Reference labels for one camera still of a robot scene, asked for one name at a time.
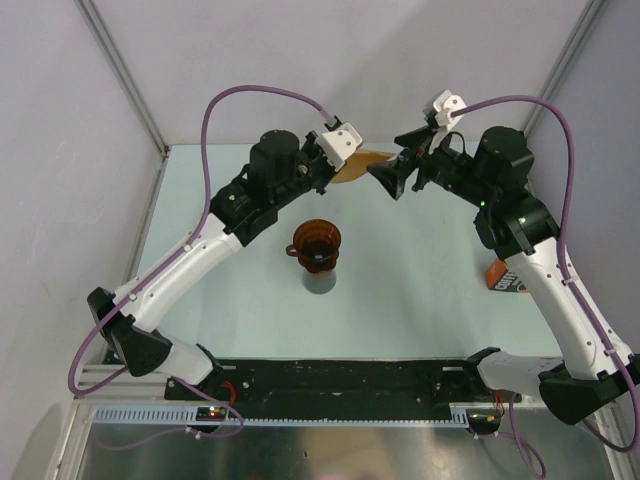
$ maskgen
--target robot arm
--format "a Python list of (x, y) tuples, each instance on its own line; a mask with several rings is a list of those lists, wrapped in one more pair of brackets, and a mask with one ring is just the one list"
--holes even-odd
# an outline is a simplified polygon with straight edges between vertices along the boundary
[[(159, 325), (164, 315), (208, 271), (276, 223), (281, 208), (312, 189), (323, 194), (361, 144), (355, 129), (339, 121), (330, 132), (309, 133), (302, 147), (293, 133), (267, 132), (251, 148), (249, 163), (240, 174), (211, 199), (204, 226), (191, 245), (186, 243), (189, 232), (142, 275), (113, 293), (97, 288), (89, 295), (96, 322), (129, 297), (102, 334), (131, 375), (158, 371), (195, 385), (217, 367), (202, 346), (162, 333)], [(184, 252), (144, 288), (131, 293), (179, 250)]]
[[(542, 397), (556, 417), (575, 424), (624, 393), (625, 382), (611, 352), (606, 351), (562, 277), (556, 253), (556, 222), (546, 206), (525, 188), (533, 154), (523, 134), (493, 127), (483, 134), (474, 157), (459, 153), (449, 146), (449, 133), (455, 124), (450, 114), (464, 106), (462, 99), (445, 92), (425, 110), (426, 127), (395, 139), (404, 147), (397, 157), (369, 165), (368, 171), (396, 200), (404, 192), (409, 175), (418, 170), (413, 191), (433, 182), (478, 208), (474, 223), (480, 240), (526, 285), (563, 358), (518, 357), (486, 349), (470, 361), (488, 388)], [(567, 262), (572, 281), (638, 383), (640, 361), (597, 309), (568, 256)]]

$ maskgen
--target purple cable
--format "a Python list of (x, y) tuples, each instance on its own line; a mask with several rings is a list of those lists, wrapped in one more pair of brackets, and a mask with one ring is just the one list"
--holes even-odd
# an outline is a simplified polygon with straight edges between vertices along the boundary
[(238, 419), (238, 421), (240, 422), (240, 425), (238, 425), (236, 429), (231, 430), (230, 432), (224, 432), (224, 433), (206, 433), (206, 432), (201, 432), (199, 430), (195, 430), (195, 431), (192, 429), (187, 430), (185, 427), (173, 427), (173, 428), (168, 428), (166, 430), (162, 430), (160, 432), (154, 433), (153, 435), (150, 435), (147, 438), (143, 438), (142, 440), (138, 440), (137, 442), (129, 443), (127, 445), (106, 445), (102, 443), (100, 439), (96, 438), (96, 443), (98, 444), (98, 446), (105, 450), (121, 452), (123, 450), (133, 450), (134, 448), (141, 447), (151, 442), (152, 440), (155, 440), (156, 438), (164, 437), (165, 435), (169, 435), (171, 433), (185, 432), (185, 433), (194, 433), (194, 435), (199, 434), (201, 437), (206, 437), (206, 438), (226, 438), (226, 437), (232, 437), (233, 435), (240, 433), (240, 431), (244, 428), (244, 418), (242, 417), (242, 415), (240, 415), (240, 412), (238, 412), (231, 405), (221, 402), (220, 400), (216, 400), (213, 397), (210, 397), (206, 393), (203, 393), (197, 388), (189, 385), (187, 382), (185, 382), (181, 378), (174, 377), (174, 379), (178, 383), (186, 387), (187, 389), (191, 390), (196, 395), (209, 401), (211, 404), (216, 405), (218, 407), (226, 408), (228, 411), (233, 413), (233, 415)]
[[(568, 154), (569, 162), (567, 167), (567, 184), (566, 184), (565, 193), (564, 193), (564, 202), (562, 205), (562, 218), (560, 221), (560, 237), (557, 244), (557, 254), (558, 254), (558, 260), (560, 264), (560, 271), (562, 272), (562, 277), (565, 280), (569, 280), (571, 278), (571, 273), (569, 272), (569, 267), (567, 266), (567, 256), (566, 256), (567, 223), (569, 221), (569, 206), (571, 204), (571, 193), (573, 191), (573, 174), (575, 170), (575, 147), (573, 143), (573, 135), (571, 133), (571, 129), (569, 128), (567, 119), (564, 117), (562, 112), (560, 112), (560, 110), (555, 105), (553, 105), (550, 102), (547, 102), (546, 100), (542, 100), (541, 98), (532, 97), (529, 95), (507, 95), (504, 97), (497, 97), (497, 98), (492, 98), (490, 100), (485, 100), (484, 102), (476, 103), (475, 105), (471, 105), (470, 107), (462, 108), (460, 110), (453, 112), (451, 116), (458, 117), (460, 115), (464, 115), (465, 113), (475, 112), (476, 110), (480, 110), (485, 107), (490, 107), (492, 105), (498, 105), (500, 103), (507, 103), (507, 102), (535, 103), (537, 105), (545, 107), (547, 110), (549, 110), (551, 113), (555, 115), (555, 117), (560, 122), (560, 125), (562, 126), (562, 130), (564, 131), (564, 136), (567, 141), (567, 154)], [(629, 372), (627, 371), (627, 368), (624, 362), (622, 361), (618, 353), (615, 352), (615, 348), (611, 343), (611, 340), (609, 339), (607, 332), (605, 332), (604, 328), (600, 324), (600, 321), (598, 320), (598, 317), (596, 316), (595, 312), (593, 311), (593, 309), (591, 308), (587, 300), (584, 298), (584, 296), (582, 295), (582, 293), (580, 292), (580, 290), (578, 289), (578, 287), (574, 282), (569, 282), (568, 285), (569, 285), (569, 289), (571, 290), (574, 297), (576, 298), (576, 301), (578, 302), (578, 304), (580, 305), (584, 313), (587, 315), (587, 318), (591, 322), (591, 325), (593, 325), (594, 330), (597, 332), (598, 336), (600, 337), (600, 340), (602, 341), (602, 344), (604, 345), (605, 349), (614, 350), (613, 354), (611, 355), (611, 359), (613, 360), (613, 363), (616, 365), (616, 368), (618, 368), (618, 370), (622, 373), (625, 383), (627, 384), (627, 388), (629, 389), (629, 394), (631, 395), (631, 402), (633, 404), (633, 414), (634, 414), (634, 424), (635, 424), (633, 439), (631, 440), (631, 443), (629, 445), (625, 447), (620, 447), (618, 445), (613, 444), (610, 440), (604, 438), (602, 434), (596, 429), (596, 427), (592, 425), (591, 422), (589, 422), (589, 420), (583, 420), (583, 422), (586, 425), (586, 427), (589, 429), (589, 431), (591, 431), (591, 433), (593, 433), (598, 439), (600, 439), (609, 448), (615, 450), (616, 452), (621, 452), (621, 453), (630, 452), (638, 446), (638, 443), (640, 443), (640, 436), (639, 436), (640, 435), (640, 399), (638, 399), (635, 385), (633, 383), (633, 380), (631, 379), (631, 375), (629, 375)]]
[[(518, 446), (518, 451), (520, 452), (522, 461), (527, 466), (529, 471), (536, 478), (546, 478), (547, 467), (544, 465), (544, 462), (542, 461), (542, 457), (540, 457), (540, 454), (536, 452), (536, 450), (531, 446), (531, 444), (527, 443), (526, 440), (524, 440), (520, 436), (520, 432), (518, 432), (518, 427), (516, 426), (516, 416), (515, 416), (515, 412), (513, 411), (513, 404), (515, 403), (515, 400), (516, 400), (516, 396), (511, 395), (511, 401), (509, 402), (509, 421), (511, 422), (511, 430), (513, 430), (512, 438), (516, 441), (516, 445)], [(525, 452), (524, 450), (525, 445), (529, 445), (529, 450), (538, 459), (538, 462), (540, 463), (540, 468), (541, 468), (540, 473), (536, 472), (536, 470), (533, 468), (533, 464), (531, 463), (531, 460), (529, 460), (529, 456), (527, 455), (527, 452)]]
[(541, 473), (537, 473), (533, 469), (533, 465), (531, 465), (531, 462), (529, 461), (529, 458), (525, 454), (522, 458), (526, 458), (525, 465), (527, 466), (529, 471), (533, 475), (538, 477), (538, 478), (541, 478), (541, 479), (546, 478), (546, 476), (547, 476), (547, 467), (545, 466), (544, 462), (542, 461), (542, 457), (540, 456), (538, 451), (535, 448), (533, 448), (533, 445), (531, 445), (529, 442), (527, 442), (524, 438), (519, 437), (518, 439), (516, 439), (516, 436), (513, 433), (509, 433), (509, 432), (496, 432), (496, 433), (487, 433), (487, 434), (480, 435), (480, 434), (475, 433), (471, 427), (469, 427), (469, 430), (471, 430), (471, 433), (477, 435), (477, 438), (482, 438), (482, 439), (490, 439), (490, 438), (496, 438), (496, 437), (497, 438), (509, 438), (511, 440), (515, 440), (516, 444), (518, 444), (518, 441), (519, 441), (520, 443), (518, 444), (518, 449), (521, 452), (520, 455), (522, 455), (522, 451), (523, 451), (523, 450), (520, 450), (520, 446), (522, 446), (523, 449), (529, 450), (531, 455), (536, 457), (536, 460), (538, 460), (538, 463), (540, 464)]
[[(332, 124), (335, 122), (335, 119), (324, 109), (322, 105), (320, 105), (315, 100), (312, 100), (309, 97), (301, 95), (299, 93), (291, 92), (289, 90), (284, 90), (281, 88), (275, 87), (266, 87), (263, 85), (240, 85), (233, 88), (228, 88), (223, 92), (216, 95), (209, 105), (207, 106), (204, 112), (204, 118), (202, 119), (202, 130), (200, 134), (200, 152), (202, 154), (202, 171), (204, 173), (204, 209), (202, 211), (202, 215), (200, 216), (200, 220), (198, 221), (198, 225), (193, 230), (191, 236), (187, 239), (187, 244), (192, 245), (193, 242), (198, 238), (198, 235), (202, 231), (205, 222), (207, 221), (207, 216), (209, 215), (209, 202), (211, 201), (211, 179), (209, 178), (209, 159), (207, 157), (207, 129), (209, 128), (209, 119), (211, 118), (211, 112), (213, 111), (213, 107), (215, 107), (220, 100), (229, 95), (239, 92), (264, 92), (264, 93), (272, 93), (274, 95), (282, 95), (283, 97), (294, 98), (296, 100), (300, 100), (308, 105), (311, 105), (313, 108), (318, 110), (320, 114), (324, 117), (327, 123)], [(167, 258), (164, 262), (162, 262), (157, 268), (155, 268), (147, 277), (145, 277), (136, 287), (131, 290), (131, 294), (139, 293), (144, 287), (146, 287), (149, 283), (151, 283), (160, 273), (162, 273), (169, 265), (171, 265), (176, 259), (178, 259), (183, 253), (183, 248), (178, 248), (169, 258)], [(98, 335), (100, 331), (104, 328), (104, 326), (109, 323), (109, 321), (118, 313), (122, 307), (128, 304), (130, 301), (129, 296), (124, 297), (118, 304), (113, 307), (109, 313), (107, 313), (102, 320), (100, 320), (95, 327), (89, 332), (87, 337), (84, 339), (80, 348), (76, 352), (73, 357), (73, 361), (71, 362), (71, 366), (69, 367), (69, 373), (67, 375), (67, 386), (71, 393), (74, 395), (82, 396), (88, 395), (90, 393), (95, 392), (96, 390), (101, 389), (106, 384), (111, 382), (113, 379), (118, 377), (127, 371), (126, 367), (121, 368), (117, 372), (115, 372), (110, 377), (104, 379), (100, 383), (97, 383), (93, 387), (80, 389), (76, 386), (76, 373), (78, 371), (78, 367), (80, 365), (80, 360), (82, 360), (82, 356), (89, 348), (89, 344), (92, 340)]]

